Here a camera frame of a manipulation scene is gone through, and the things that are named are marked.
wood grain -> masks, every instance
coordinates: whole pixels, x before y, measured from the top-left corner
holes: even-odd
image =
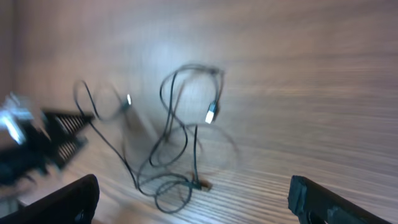
[[[11,0],[0,2],[0,100],[14,91],[14,8]]]
[[[68,176],[94,173],[103,223],[298,223],[287,209],[292,175],[304,175],[398,223],[398,2],[113,0],[16,1],[19,93],[75,110],[85,79],[130,93],[135,122],[99,124],[126,136],[133,166],[166,113],[159,85],[186,62],[225,70],[214,129],[201,129],[199,171],[214,188],[165,215],[133,189],[118,158],[90,130]],[[187,80],[177,114],[203,121],[214,90]],[[98,107],[117,105],[102,94]],[[82,104],[90,106],[84,96]],[[181,162],[190,170],[187,154]]]

usb connector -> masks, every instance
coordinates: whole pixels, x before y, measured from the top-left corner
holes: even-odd
[[[130,94],[127,94],[127,99],[123,101],[122,105],[120,106],[120,112],[125,112],[131,106],[131,97]]]
[[[211,124],[217,112],[217,103],[215,101],[210,103],[209,110],[207,111],[205,122]]]

black plastic object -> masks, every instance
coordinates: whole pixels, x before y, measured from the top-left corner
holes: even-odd
[[[74,138],[88,123],[94,119],[92,113],[82,116],[79,112],[55,111],[43,109],[45,130],[52,142],[62,143]]]
[[[99,199],[97,178],[89,174],[17,212],[0,218],[0,223],[89,224]]]
[[[301,224],[389,223],[301,176],[292,177],[288,201]]]
[[[47,173],[45,165],[53,162],[62,169],[87,143],[86,138],[76,137],[93,118],[93,114],[43,110],[45,130],[30,123],[21,124],[26,141],[23,145],[0,150],[0,185],[11,185],[32,169]]]
[[[66,111],[42,110],[45,130],[52,143],[47,155],[58,168],[65,167],[68,161],[87,143],[86,138],[76,135],[94,119],[92,113],[71,113]]]

wooden surface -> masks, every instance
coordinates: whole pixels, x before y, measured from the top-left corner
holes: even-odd
[[[292,175],[304,175],[398,223],[398,2],[16,1],[19,93],[75,110],[72,85],[112,84],[132,95],[126,122],[98,124],[134,167],[162,130],[159,85],[186,62],[225,70],[216,120],[234,144],[201,129],[199,173],[213,185],[165,215],[133,189],[91,130],[65,178],[94,173],[101,223],[298,223],[287,209]],[[203,121],[214,90],[188,79],[177,114]],[[98,107],[117,106],[109,91]],[[90,110],[87,99],[82,104]],[[192,168],[186,157],[186,170]]]
[[[14,90],[14,9],[12,0],[0,1],[0,101]]]

tangled cable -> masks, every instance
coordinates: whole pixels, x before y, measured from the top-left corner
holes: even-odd
[[[216,67],[207,67],[204,65],[197,65],[197,64],[189,64],[189,65],[184,65],[182,67],[180,67],[179,69],[177,69],[176,71],[174,71],[173,73],[171,73],[170,75],[168,75],[167,77],[165,77],[165,79],[163,80],[163,82],[160,85],[160,91],[159,91],[159,96],[160,96],[160,100],[162,102],[163,107],[165,108],[165,110],[167,111],[167,119],[166,119],[166,124],[165,124],[165,128],[163,130],[163,133],[160,135],[160,138],[156,141],[156,143],[154,144],[154,146],[152,147],[152,150],[149,153],[149,156],[147,157],[147,159],[139,166],[139,169],[136,173],[136,175],[133,174],[133,171],[129,165],[129,163],[127,162],[126,158],[123,157],[117,150],[116,148],[103,136],[103,134],[93,125],[92,122],[90,122],[90,126],[94,129],[94,131],[100,136],[100,138],[118,155],[118,157],[120,158],[120,160],[122,160],[123,164],[126,166],[127,170],[130,173],[131,179],[134,182],[134,186],[137,190],[139,190],[142,194],[146,195],[146,196],[150,196],[153,197],[155,200],[155,205],[156,207],[164,212],[164,213],[175,213],[180,211],[184,206],[186,206],[192,196],[192,190],[193,189],[198,189],[201,190],[203,187],[203,183],[200,182],[199,177],[198,177],[198,171],[197,171],[197,152],[196,152],[196,145],[197,145],[197,132],[198,132],[198,124],[185,124],[180,118],[177,117],[177,115],[175,114],[175,111],[173,110],[173,90],[174,90],[174,83],[176,80],[176,77],[181,74],[181,72],[184,71],[193,71],[193,72],[200,72],[201,74],[206,74],[209,75],[210,78],[213,80],[213,84],[215,86],[215,99],[211,102],[210,107],[209,107],[209,112],[212,112],[214,114],[216,114],[217,112],[217,108],[218,108],[218,101],[220,99],[220,91],[221,91],[221,87],[222,87],[222,81],[223,81],[223,73],[220,69],[216,68]],[[169,102],[168,104],[165,102],[164,98],[163,98],[163,90],[164,90],[164,86],[167,83],[167,81],[169,81],[171,79],[171,84],[170,84],[170,97],[169,97]],[[90,90],[86,84],[86,82],[84,82],[83,80],[78,81],[75,83],[74,87],[73,87],[73,98],[75,100],[75,104],[77,106],[77,108],[79,109],[79,112],[81,113],[81,115],[85,115],[83,110],[81,109],[79,103],[78,103],[78,87],[79,84],[83,84],[88,96],[90,97],[90,101],[91,101],[91,105],[93,107],[93,111],[94,114],[96,115],[96,117],[100,120],[100,121],[107,121],[107,120],[112,120],[114,118],[116,118],[119,114],[123,113],[125,111],[125,109],[128,107],[128,105],[126,103],[123,103],[122,99],[120,99],[120,96],[118,96],[118,100],[121,102],[121,107],[116,110],[116,112],[110,116],[109,118],[102,118],[99,114],[98,111],[96,109],[96,105],[95,102],[93,100],[93,97],[90,93]],[[172,120],[176,120],[176,122],[178,123],[178,127],[176,128],[171,128],[172,126]],[[190,130],[191,127],[195,127],[194,132],[192,132],[192,130]],[[181,149],[181,151],[177,154],[177,156],[175,156],[173,159],[171,159],[170,161],[166,162],[166,163],[161,163],[160,161],[158,161],[158,164],[156,164],[153,160],[153,156],[155,155],[155,153],[160,149],[160,145],[162,142],[164,142],[174,131],[181,129],[183,131],[184,137],[185,137],[185,143]],[[187,146],[188,146],[188,133],[191,134],[193,136],[193,177],[192,180],[186,178],[184,175],[181,174],[175,174],[173,172],[163,172],[161,174],[158,175],[154,175],[152,177],[149,177],[147,179],[144,179],[142,181],[140,181],[142,179],[142,171],[144,170],[144,168],[149,164],[151,167],[153,168],[166,168],[170,165],[172,165],[174,162],[176,162],[177,160],[179,160],[181,158],[181,156],[183,155],[183,153],[185,152]],[[148,184],[149,182],[155,180],[155,179],[160,179],[163,177],[174,177],[177,180],[168,180],[166,182],[164,182],[163,184],[161,184],[157,190],[155,191],[155,193],[150,194],[147,192],[144,192],[143,189],[141,188],[143,185]],[[182,205],[179,206],[178,208],[174,209],[174,210],[166,210],[164,208],[162,208],[159,205],[159,196],[165,194],[166,192],[168,192],[171,188],[177,186],[177,185],[183,185],[188,187],[188,195],[186,197],[185,200],[183,200]]]

